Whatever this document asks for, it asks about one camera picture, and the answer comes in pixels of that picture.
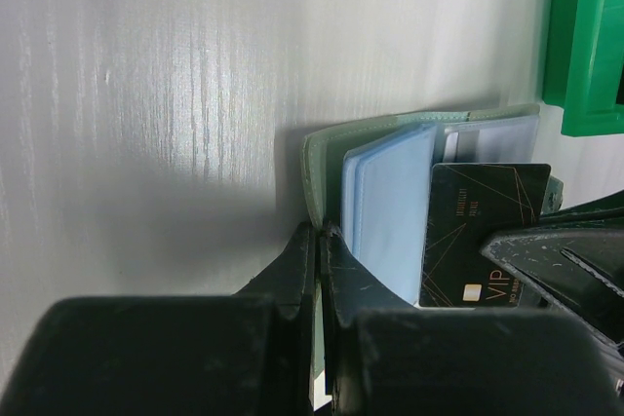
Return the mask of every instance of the white wooden surface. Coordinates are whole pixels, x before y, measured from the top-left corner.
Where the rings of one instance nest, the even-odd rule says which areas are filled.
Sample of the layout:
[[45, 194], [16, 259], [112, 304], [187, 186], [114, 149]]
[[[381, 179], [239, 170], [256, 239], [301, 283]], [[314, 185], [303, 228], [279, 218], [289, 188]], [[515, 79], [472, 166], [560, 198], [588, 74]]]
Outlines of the white wooden surface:
[[[0, 0], [0, 384], [62, 297], [245, 284], [309, 129], [534, 100], [543, 1]], [[573, 157], [570, 200], [618, 187]]]

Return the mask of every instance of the black card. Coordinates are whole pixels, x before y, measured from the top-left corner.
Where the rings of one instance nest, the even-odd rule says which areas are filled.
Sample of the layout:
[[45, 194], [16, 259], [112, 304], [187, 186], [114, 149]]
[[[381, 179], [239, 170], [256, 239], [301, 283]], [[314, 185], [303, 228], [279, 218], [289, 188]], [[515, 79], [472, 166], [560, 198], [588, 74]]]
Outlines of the black card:
[[433, 167], [420, 306], [518, 306], [523, 285], [479, 249], [494, 231], [537, 222], [549, 175], [548, 165]]

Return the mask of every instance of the wallet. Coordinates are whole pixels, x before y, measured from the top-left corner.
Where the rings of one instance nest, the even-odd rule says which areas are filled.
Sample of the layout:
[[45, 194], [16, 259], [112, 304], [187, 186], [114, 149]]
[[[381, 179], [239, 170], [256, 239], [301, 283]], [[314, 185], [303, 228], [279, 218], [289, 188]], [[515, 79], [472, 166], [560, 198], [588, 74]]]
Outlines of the wallet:
[[315, 228], [325, 219], [340, 219], [342, 163], [352, 149], [371, 143], [407, 125], [489, 121], [539, 114], [538, 104], [470, 112], [412, 112], [339, 124], [303, 139], [301, 176], [305, 202]]
[[437, 127], [424, 124], [349, 151], [341, 230], [351, 253], [395, 294], [418, 297]]

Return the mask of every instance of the green wallet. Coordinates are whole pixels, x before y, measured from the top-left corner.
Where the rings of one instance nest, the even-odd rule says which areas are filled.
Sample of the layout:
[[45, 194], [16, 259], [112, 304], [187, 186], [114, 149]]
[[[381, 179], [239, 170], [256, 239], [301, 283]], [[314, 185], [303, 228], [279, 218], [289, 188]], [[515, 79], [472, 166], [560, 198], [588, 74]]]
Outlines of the green wallet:
[[325, 219], [340, 220], [342, 162], [347, 151], [371, 143], [408, 124], [458, 123], [539, 114], [538, 104], [469, 112], [411, 112], [347, 122], [310, 133], [303, 139], [301, 175], [305, 203], [315, 228]]

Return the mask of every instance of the green plastic container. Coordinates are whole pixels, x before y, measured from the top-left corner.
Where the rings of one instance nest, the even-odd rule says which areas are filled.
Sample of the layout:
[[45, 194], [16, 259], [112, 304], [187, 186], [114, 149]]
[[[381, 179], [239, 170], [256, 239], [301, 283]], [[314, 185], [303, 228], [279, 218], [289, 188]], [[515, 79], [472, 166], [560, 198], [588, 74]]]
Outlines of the green plastic container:
[[543, 99], [562, 133], [624, 133], [624, 0], [552, 0]]

